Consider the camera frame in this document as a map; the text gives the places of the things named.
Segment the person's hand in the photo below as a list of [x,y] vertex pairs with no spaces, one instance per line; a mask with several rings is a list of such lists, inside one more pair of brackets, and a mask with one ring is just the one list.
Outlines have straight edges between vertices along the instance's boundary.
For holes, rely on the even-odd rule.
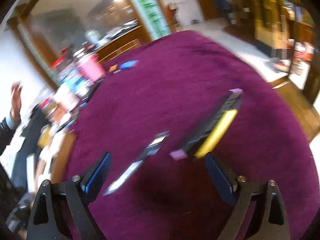
[[11,117],[14,122],[18,122],[21,118],[20,110],[22,106],[21,102],[21,91],[22,86],[20,82],[16,82],[12,84],[11,87]]

